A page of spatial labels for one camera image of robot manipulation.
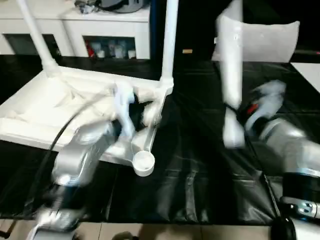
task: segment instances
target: black tablecloth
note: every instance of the black tablecloth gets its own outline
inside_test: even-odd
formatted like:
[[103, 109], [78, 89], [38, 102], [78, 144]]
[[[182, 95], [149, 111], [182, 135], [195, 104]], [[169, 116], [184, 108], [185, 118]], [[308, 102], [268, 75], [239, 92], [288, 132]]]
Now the black tablecloth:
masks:
[[[147, 60], [94, 60], [62, 57], [61, 66], [158, 80], [161, 64]], [[36, 56], [0, 56], [0, 102], [41, 69]], [[100, 162], [87, 195], [86, 221], [268, 225], [276, 216], [273, 198], [282, 193], [281, 161], [263, 144], [225, 149], [224, 106], [217, 63], [180, 62], [167, 97], [148, 177], [126, 166]], [[245, 63], [243, 97], [269, 80], [287, 84], [278, 115], [320, 142], [320, 95], [288, 63]], [[33, 211], [25, 203], [45, 151], [0, 141], [0, 217], [31, 219], [50, 185], [52, 154], [41, 178]]]

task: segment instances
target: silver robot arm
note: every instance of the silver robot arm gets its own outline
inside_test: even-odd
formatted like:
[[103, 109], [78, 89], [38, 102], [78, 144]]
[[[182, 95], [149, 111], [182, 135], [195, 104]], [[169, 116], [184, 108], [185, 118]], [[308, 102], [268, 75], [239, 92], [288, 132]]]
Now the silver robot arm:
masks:
[[283, 166], [281, 216], [272, 223], [272, 240], [312, 240], [320, 234], [320, 145], [290, 122], [275, 117], [284, 85], [271, 81], [255, 89], [237, 119], [279, 156]]
[[102, 154], [119, 138], [132, 139], [143, 114], [133, 89], [118, 87], [115, 94], [117, 119], [81, 126], [58, 153], [52, 170], [52, 188], [36, 215], [36, 227], [28, 240], [71, 240], [86, 212], [86, 195]]

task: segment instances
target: white pole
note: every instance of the white pole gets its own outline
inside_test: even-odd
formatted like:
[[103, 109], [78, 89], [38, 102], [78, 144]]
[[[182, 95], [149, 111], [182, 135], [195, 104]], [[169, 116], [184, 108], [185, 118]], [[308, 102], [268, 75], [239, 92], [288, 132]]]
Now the white pole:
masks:
[[41, 58], [43, 70], [48, 77], [54, 76], [58, 73], [58, 65], [50, 54], [48, 46], [37, 26], [36, 20], [32, 15], [26, 0], [17, 0], [17, 3], [21, 9], [23, 18], [30, 29], [30, 35], [35, 45], [35, 48]]
[[[223, 100], [235, 110], [242, 101], [242, 8], [242, 0], [233, 0], [217, 20]], [[235, 112], [229, 108], [225, 110], [223, 141], [226, 147], [231, 148], [245, 145], [244, 130]]]
[[160, 78], [160, 84], [166, 86], [174, 85], [172, 74], [174, 69], [178, 6], [179, 0], [166, 1], [162, 74]]

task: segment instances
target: wooden floor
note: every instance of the wooden floor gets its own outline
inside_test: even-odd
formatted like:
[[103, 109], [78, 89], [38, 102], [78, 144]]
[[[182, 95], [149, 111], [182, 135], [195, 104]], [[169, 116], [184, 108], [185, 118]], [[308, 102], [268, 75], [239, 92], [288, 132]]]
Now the wooden floor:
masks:
[[[12, 220], [0, 220], [0, 230], [7, 231]], [[18, 221], [9, 240], [25, 240], [34, 221]], [[126, 240], [130, 235], [139, 240], [268, 240], [264, 226], [228, 225], [162, 225], [83, 222], [77, 230], [81, 240]]]

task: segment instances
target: white plastic bowl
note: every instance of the white plastic bowl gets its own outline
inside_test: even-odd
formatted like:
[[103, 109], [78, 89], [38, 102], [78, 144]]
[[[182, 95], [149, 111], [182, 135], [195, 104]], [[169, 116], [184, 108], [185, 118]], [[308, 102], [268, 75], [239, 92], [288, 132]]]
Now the white plastic bowl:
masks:
[[138, 176], [149, 176], [154, 171], [155, 157], [149, 151], [139, 151], [133, 157], [132, 166]]

